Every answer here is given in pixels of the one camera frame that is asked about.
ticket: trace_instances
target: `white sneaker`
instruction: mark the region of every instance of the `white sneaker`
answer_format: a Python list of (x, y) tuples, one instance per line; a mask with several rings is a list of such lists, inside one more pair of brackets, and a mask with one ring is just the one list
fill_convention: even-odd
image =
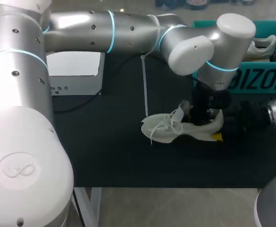
[(269, 61), (276, 49), (276, 36), (253, 39), (243, 61)]
[(218, 111), (217, 116), (212, 122), (202, 126), (196, 126), (192, 123), (181, 122), (184, 115), (189, 115), (192, 106), (188, 101), (183, 101), (178, 109), (172, 113), (160, 113), (146, 117), (142, 122), (142, 133), (151, 139), (160, 143), (171, 143), (179, 135), (190, 135), (198, 140), (217, 141), (212, 137), (218, 132), (224, 123), (222, 110)]

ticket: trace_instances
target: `teal cardboard box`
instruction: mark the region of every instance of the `teal cardboard box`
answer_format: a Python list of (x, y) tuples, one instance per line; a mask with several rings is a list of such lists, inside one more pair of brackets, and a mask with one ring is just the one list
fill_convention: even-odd
[[(255, 38), (276, 36), (276, 21), (254, 21)], [(194, 27), (214, 26), (215, 21), (194, 21)], [(276, 62), (241, 62), (228, 89), (236, 94), (276, 94)]]

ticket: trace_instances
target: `black table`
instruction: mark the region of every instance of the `black table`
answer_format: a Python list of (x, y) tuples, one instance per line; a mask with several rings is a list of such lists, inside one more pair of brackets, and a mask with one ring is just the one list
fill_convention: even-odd
[[(139, 58), (107, 55), (102, 95), (71, 113), (56, 114), (59, 138), (71, 160), (76, 187), (244, 187), (261, 188), (276, 175), (276, 130), (268, 127), (230, 144), (181, 136), (171, 144), (151, 145), (140, 130), (145, 117)], [(190, 100), (192, 81), (166, 64), (147, 58), (149, 115), (170, 113)], [(233, 95), (242, 100), (270, 95)], [(84, 102), (86, 96), (53, 99), (55, 110)]]

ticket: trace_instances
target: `white cable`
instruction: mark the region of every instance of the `white cable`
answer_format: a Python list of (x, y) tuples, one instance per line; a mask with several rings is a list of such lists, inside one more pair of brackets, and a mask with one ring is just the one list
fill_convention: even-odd
[(156, 47), (158, 46), (159, 39), (160, 39), (160, 32), (161, 32), (160, 22), (157, 19), (157, 17), (154, 16), (154, 15), (148, 15), (148, 16), (152, 17), (156, 22), (156, 25), (157, 25), (157, 39), (156, 39), (156, 42), (155, 42), (154, 46), (152, 47), (152, 49), (147, 54), (141, 55), (142, 70), (143, 70), (143, 86), (144, 86), (144, 105), (145, 105), (145, 115), (146, 115), (146, 117), (148, 117), (148, 103), (147, 103), (147, 84), (146, 84), (145, 58), (147, 57), (147, 55), (152, 53), (156, 49)]

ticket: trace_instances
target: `robotic arm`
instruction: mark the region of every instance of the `robotic arm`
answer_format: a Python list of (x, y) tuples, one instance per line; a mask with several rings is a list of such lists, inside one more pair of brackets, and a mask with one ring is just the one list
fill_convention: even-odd
[(0, 0), (0, 227), (66, 226), (73, 173), (53, 128), (46, 53), (156, 51), (178, 75), (200, 69), (192, 121), (203, 125), (207, 109), (230, 103), (226, 88), (256, 32), (237, 14), (195, 29), (173, 14), (51, 14), (50, 5)]

